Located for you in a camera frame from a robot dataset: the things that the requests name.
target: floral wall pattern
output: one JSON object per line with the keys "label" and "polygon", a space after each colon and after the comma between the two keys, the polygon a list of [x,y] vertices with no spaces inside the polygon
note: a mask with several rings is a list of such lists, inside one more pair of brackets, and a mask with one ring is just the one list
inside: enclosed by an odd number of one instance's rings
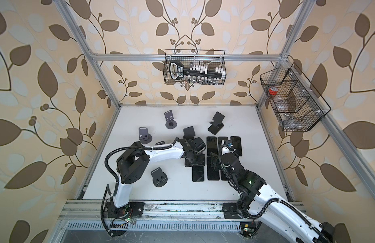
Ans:
{"label": "floral wall pattern", "polygon": [[290,60],[375,171],[375,1],[317,1]]}
{"label": "floral wall pattern", "polygon": [[279,54],[300,0],[68,0],[95,53],[218,49]]}
{"label": "floral wall pattern", "polygon": [[49,237],[114,112],[100,89],[51,1],[0,1],[0,242]]}

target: aluminum frame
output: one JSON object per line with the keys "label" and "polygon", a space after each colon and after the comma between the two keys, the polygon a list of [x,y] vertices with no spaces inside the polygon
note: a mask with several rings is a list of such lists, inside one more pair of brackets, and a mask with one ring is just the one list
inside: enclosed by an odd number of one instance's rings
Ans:
{"label": "aluminum frame", "polygon": [[112,104],[116,107],[120,107],[120,102],[117,99],[115,93],[113,92],[112,87],[109,85],[107,78],[105,77],[100,65],[93,59],[91,56],[91,51],[86,42],[84,36],[82,35],[81,30],[79,29],[76,21],[71,15],[69,8],[64,0],[54,0],[55,6],[57,7],[58,12],[61,14],[62,18],[69,27],[69,30],[72,32],[74,38],[76,39],[81,51],[83,52],[85,58],[87,59],[89,65],[92,67],[93,71],[99,78],[100,83],[105,89],[107,95],[111,99]]}

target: robotic arm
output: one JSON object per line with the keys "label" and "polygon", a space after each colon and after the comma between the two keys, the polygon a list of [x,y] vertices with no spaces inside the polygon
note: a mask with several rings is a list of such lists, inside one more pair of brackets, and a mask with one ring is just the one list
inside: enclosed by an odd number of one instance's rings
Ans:
{"label": "robotic arm", "polygon": [[[113,194],[110,192],[109,186],[107,186],[106,192],[112,197],[115,211],[119,211],[129,203],[132,183],[141,178],[149,163],[185,158],[185,167],[203,165],[204,154],[202,151],[205,147],[200,137],[193,140],[176,138],[173,143],[168,145],[143,146],[140,142],[135,142],[129,147],[119,148],[109,153],[105,159],[105,166],[114,175],[116,186]],[[109,167],[108,159],[112,154],[122,150],[126,151],[117,159],[117,175]],[[221,153],[218,155],[217,166],[221,168],[229,184],[240,196],[233,208],[234,213],[245,219],[259,219],[290,242],[332,242],[334,227],[327,222],[320,224],[303,214],[279,196],[263,178],[254,172],[245,170],[239,161],[239,156],[234,151],[232,141],[224,141],[219,151]],[[111,234],[104,221],[103,225]]]}

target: black cable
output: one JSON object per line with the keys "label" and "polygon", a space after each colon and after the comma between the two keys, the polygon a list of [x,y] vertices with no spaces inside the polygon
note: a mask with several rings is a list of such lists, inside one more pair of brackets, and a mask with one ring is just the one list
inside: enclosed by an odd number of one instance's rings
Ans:
{"label": "black cable", "polygon": [[227,147],[229,149],[229,151],[231,151],[231,148],[225,144],[221,145],[220,149],[219,149],[219,163],[220,163],[220,167],[221,167],[221,170],[223,171],[223,173],[225,174],[225,177],[227,177],[228,181],[230,181],[233,185],[234,185],[234,189],[239,193],[240,195],[240,200],[242,202],[242,208],[243,208],[243,211],[245,212],[245,214],[247,216],[249,216],[251,219],[255,220],[255,219],[258,219],[260,218],[264,212],[267,210],[267,207],[273,203],[273,202],[280,202],[282,203],[283,205],[287,206],[288,208],[290,208],[292,211],[294,211],[308,226],[310,229],[312,229],[313,231],[315,231],[319,236],[321,236],[322,238],[324,238],[324,240],[328,243],[331,243],[331,241],[324,235],[321,233],[321,231],[319,231],[316,227],[311,227],[311,222],[307,220],[307,218],[305,216],[302,215],[301,212],[299,212],[295,207],[293,207],[290,203],[286,202],[286,201],[283,201],[283,200],[279,200],[279,198],[271,198],[270,200],[268,200],[265,205],[262,207],[262,210],[256,214],[256,215],[252,215],[248,212],[248,209],[247,209],[247,206],[245,204],[245,201],[244,201],[244,198],[242,196],[242,191],[240,190],[239,186],[237,183],[234,182],[234,180],[232,179],[232,177],[228,174],[228,171],[225,170],[225,166],[223,164],[223,162],[221,161],[221,156],[222,156],[222,149],[224,147]]}

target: metal grate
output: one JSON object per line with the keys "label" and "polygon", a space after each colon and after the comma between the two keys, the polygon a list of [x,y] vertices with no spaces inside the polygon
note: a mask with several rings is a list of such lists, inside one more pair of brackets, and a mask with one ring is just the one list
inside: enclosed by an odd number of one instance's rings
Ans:
{"label": "metal grate", "polygon": [[310,89],[305,88],[295,75],[297,71],[297,68],[276,68],[260,76],[283,131],[309,131],[330,111],[330,107],[324,110],[313,100],[309,92],[318,91],[313,84]]}
{"label": "metal grate", "polygon": [[[224,85],[226,69],[225,51],[219,50],[165,50],[163,77],[165,84],[181,83]],[[173,64],[182,68],[173,68]]]}

